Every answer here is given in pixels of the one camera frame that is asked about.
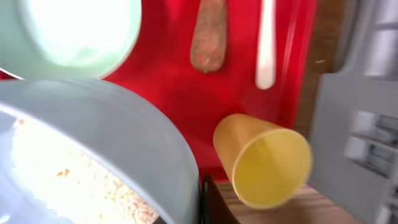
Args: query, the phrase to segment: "wooden table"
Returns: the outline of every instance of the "wooden table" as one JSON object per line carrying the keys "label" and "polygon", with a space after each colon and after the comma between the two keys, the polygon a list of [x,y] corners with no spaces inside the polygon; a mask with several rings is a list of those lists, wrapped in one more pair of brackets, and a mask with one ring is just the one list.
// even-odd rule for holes
{"label": "wooden table", "polygon": [[[344,9],[345,0],[319,0],[318,2],[317,18],[294,127],[305,137],[308,137],[310,133],[320,75],[331,72],[333,66]],[[350,214],[310,187],[304,187],[291,201],[273,210],[253,210],[243,205],[229,183],[220,184],[219,188],[229,208],[242,224],[359,223]]]}

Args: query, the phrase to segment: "rice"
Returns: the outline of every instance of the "rice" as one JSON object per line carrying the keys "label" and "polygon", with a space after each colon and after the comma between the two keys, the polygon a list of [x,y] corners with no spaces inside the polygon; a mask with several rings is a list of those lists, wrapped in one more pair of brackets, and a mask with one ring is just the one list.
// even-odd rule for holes
{"label": "rice", "polygon": [[47,208],[76,224],[153,223],[159,216],[79,145],[34,120],[20,120],[13,171]]}

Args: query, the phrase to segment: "cup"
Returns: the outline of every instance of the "cup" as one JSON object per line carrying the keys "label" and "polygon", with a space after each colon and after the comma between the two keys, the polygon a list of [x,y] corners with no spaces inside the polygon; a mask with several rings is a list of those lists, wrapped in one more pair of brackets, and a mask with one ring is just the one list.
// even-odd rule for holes
{"label": "cup", "polygon": [[237,196],[252,208],[288,201],[312,169],[312,153],[303,136],[248,115],[221,120],[213,143]]}

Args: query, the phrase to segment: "white handle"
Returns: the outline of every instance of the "white handle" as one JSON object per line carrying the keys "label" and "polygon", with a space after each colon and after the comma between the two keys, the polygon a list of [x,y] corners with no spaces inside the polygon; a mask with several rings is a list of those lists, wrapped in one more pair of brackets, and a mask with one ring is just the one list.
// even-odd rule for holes
{"label": "white handle", "polygon": [[275,83],[274,1],[262,0],[256,70],[256,85],[261,90],[266,90]]}

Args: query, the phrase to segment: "tray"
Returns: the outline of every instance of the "tray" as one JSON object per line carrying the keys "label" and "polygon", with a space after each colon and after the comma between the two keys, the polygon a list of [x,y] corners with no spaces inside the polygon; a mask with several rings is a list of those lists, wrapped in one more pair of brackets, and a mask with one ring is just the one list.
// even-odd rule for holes
{"label": "tray", "polygon": [[276,1],[277,78],[269,90],[254,84],[261,1],[227,5],[227,56],[218,72],[202,73],[190,65],[199,1],[143,0],[136,46],[105,78],[169,117],[189,143],[200,173],[210,172],[216,180],[227,179],[212,143],[222,118],[245,113],[292,128],[317,1]]}

